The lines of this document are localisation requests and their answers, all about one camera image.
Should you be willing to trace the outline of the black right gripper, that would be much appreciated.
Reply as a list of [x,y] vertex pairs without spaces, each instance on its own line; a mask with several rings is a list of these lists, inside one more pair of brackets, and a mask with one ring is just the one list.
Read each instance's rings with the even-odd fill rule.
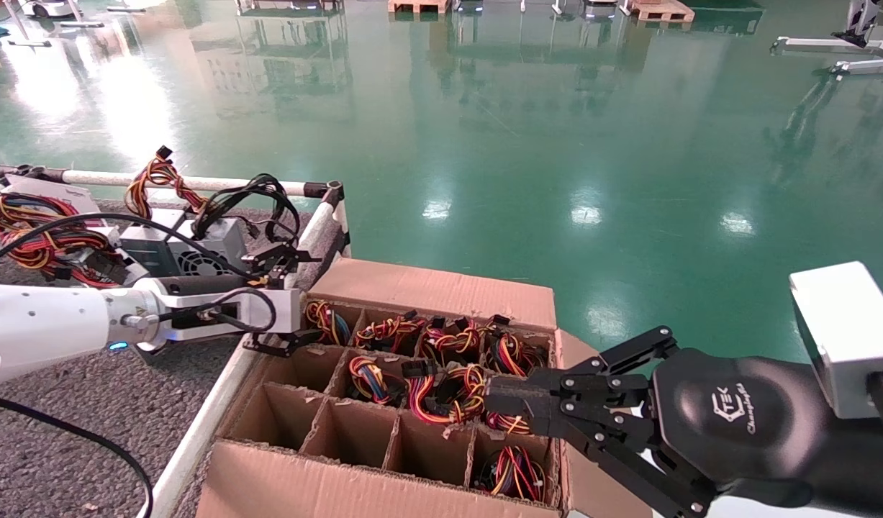
[[678,350],[671,328],[656,327],[569,368],[491,379],[484,403],[563,440],[661,516],[705,517],[710,486],[690,474],[675,479],[680,465],[662,471],[642,457],[658,448],[658,423],[609,410],[648,400],[651,381],[634,371],[664,360],[652,383],[668,449],[716,486],[801,478],[832,419],[812,367]]

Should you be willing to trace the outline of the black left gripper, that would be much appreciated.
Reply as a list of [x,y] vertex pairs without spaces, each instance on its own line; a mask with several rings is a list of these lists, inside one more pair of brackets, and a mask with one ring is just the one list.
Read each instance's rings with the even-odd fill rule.
[[[159,297],[192,297],[213,295],[215,297],[242,288],[257,286],[284,286],[287,276],[296,274],[304,263],[320,263],[308,250],[299,250],[289,242],[275,242],[267,247],[241,257],[247,272],[254,277],[235,275],[219,276],[168,276],[155,279],[155,292]],[[322,337],[322,331],[305,329],[296,332],[251,332],[243,340],[243,349],[266,356],[290,358],[300,348],[313,345]]]

